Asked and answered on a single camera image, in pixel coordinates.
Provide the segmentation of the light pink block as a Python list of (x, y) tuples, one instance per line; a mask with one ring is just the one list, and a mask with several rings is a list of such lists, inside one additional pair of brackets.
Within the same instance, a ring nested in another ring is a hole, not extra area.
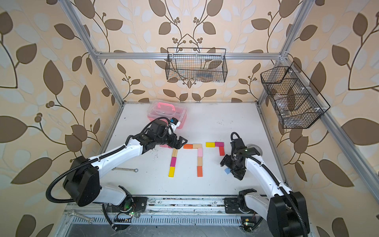
[(198, 148), (197, 149), (197, 156), (198, 157), (203, 157), (203, 149), (202, 148)]
[(172, 149), (170, 146), (168, 146), (168, 145), (160, 145), (160, 147), (163, 147), (163, 148), (170, 148), (170, 149)]

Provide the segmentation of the wooden block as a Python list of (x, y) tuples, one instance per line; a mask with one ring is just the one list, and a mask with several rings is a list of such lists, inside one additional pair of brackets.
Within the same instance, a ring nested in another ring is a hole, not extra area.
[(192, 148), (193, 149), (202, 149), (202, 144), (193, 144)]
[(203, 166), (203, 157), (197, 157), (197, 166)]
[(178, 150), (177, 149), (173, 149), (172, 151), (172, 157), (177, 157), (177, 154), (178, 154)]

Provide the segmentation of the orange block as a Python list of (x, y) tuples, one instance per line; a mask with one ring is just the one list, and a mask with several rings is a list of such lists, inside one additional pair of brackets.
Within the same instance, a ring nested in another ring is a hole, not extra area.
[(183, 146), (184, 149), (193, 149), (193, 144), (186, 144)]

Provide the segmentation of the magenta block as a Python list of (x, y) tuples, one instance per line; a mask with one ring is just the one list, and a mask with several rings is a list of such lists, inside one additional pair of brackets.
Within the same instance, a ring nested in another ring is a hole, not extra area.
[(175, 167), (175, 165), (176, 165), (176, 160), (177, 160), (176, 157), (172, 157), (172, 158), (171, 158), (171, 163), (170, 163), (170, 166), (171, 166), (171, 167)]
[(224, 142), (215, 142), (215, 147), (224, 147)]

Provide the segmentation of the red block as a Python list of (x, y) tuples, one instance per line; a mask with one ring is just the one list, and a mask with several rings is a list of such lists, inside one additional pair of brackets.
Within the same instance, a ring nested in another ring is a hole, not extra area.
[(225, 149), (224, 149), (224, 147), (219, 147), (219, 154), (220, 154), (220, 156), (222, 156), (222, 157), (225, 156)]

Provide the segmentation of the yellow block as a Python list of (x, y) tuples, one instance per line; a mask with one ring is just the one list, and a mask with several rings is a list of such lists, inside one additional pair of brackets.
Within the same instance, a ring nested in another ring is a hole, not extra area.
[(169, 168), (169, 175), (168, 175), (168, 177), (174, 177), (174, 174), (175, 174), (175, 167), (171, 166)]
[(216, 144), (215, 144), (215, 142), (206, 142), (206, 147), (207, 148), (215, 148)]

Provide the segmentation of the pink plastic toolbox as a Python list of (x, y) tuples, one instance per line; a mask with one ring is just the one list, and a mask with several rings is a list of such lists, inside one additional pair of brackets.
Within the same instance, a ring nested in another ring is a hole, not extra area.
[(187, 118), (187, 108), (178, 103), (155, 100), (148, 109), (147, 117), (150, 121), (158, 117), (176, 118), (180, 122), (177, 129), (182, 129)]

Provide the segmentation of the red-orange block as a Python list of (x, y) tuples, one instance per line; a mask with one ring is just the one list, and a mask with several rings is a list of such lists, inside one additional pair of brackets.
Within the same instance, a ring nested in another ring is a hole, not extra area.
[(202, 166), (197, 166), (197, 177), (203, 177)]

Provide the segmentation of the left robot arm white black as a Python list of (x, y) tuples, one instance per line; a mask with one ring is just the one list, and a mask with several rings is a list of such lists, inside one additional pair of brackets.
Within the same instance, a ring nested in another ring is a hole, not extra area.
[[(128, 136), (125, 144), (118, 146), (109, 152), (85, 159), (78, 157), (74, 160), (71, 168), (48, 186), (45, 196), (53, 203), (75, 202), (83, 207), (90, 203), (109, 203), (115, 206), (121, 205), (128, 196), (128, 192), (122, 186), (118, 188), (101, 185), (100, 179), (114, 168), (124, 162), (138, 157), (156, 145), (167, 145), (170, 148), (180, 149), (188, 142), (187, 139), (176, 134), (166, 135), (162, 138), (152, 139), (146, 134)], [(59, 181), (63, 181), (63, 188), (70, 195), (69, 199), (53, 197), (52, 189)]]

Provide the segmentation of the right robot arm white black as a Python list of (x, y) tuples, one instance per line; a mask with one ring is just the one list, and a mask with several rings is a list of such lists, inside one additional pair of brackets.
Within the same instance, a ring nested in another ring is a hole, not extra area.
[(243, 179), (249, 171), (258, 180), (265, 196), (255, 189), (239, 191), (237, 198), (226, 198), (226, 212), (258, 214), (268, 224), (274, 237), (306, 237), (310, 224), (305, 197), (293, 192), (266, 166), (259, 155), (224, 156), (221, 166), (230, 169), (233, 176)]

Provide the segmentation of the white tape roll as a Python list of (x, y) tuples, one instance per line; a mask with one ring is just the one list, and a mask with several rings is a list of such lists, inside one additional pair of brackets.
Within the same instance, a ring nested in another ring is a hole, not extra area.
[(259, 156), (261, 156), (261, 155), (263, 154), (262, 149), (261, 149), (259, 146), (257, 146), (257, 145), (254, 145), (254, 144), (248, 144), (248, 145), (247, 145), (247, 148), (255, 148), (255, 149), (258, 151)]

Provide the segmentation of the small silver wrench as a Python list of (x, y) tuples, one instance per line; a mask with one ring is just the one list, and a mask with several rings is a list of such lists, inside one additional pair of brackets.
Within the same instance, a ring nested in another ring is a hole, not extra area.
[(130, 171), (130, 172), (138, 172), (139, 170), (137, 168), (122, 168), (122, 167), (116, 167), (113, 170), (119, 170), (119, 171)]

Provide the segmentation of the large silver wrench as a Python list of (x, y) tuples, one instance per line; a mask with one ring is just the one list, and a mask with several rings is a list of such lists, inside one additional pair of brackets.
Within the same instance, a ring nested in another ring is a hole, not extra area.
[(91, 217), (88, 217), (88, 216), (85, 216), (85, 215), (82, 215), (80, 213), (77, 213), (75, 210), (70, 210), (70, 212), (68, 213), (68, 216), (74, 216), (74, 217), (77, 217), (77, 218), (80, 218), (80, 219), (83, 219), (85, 221), (87, 221), (89, 224), (92, 224), (95, 220), (94, 218), (91, 218)]

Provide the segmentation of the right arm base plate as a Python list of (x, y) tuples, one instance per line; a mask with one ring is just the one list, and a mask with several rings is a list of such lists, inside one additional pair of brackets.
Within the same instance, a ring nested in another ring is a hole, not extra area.
[(224, 198), (224, 207), (226, 214), (243, 214), (240, 210), (238, 198)]

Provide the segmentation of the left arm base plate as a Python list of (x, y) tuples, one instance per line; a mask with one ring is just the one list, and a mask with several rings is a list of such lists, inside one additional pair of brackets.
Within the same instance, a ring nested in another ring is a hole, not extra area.
[(147, 207), (147, 197), (127, 197), (122, 205), (122, 210), (131, 212), (143, 212)]

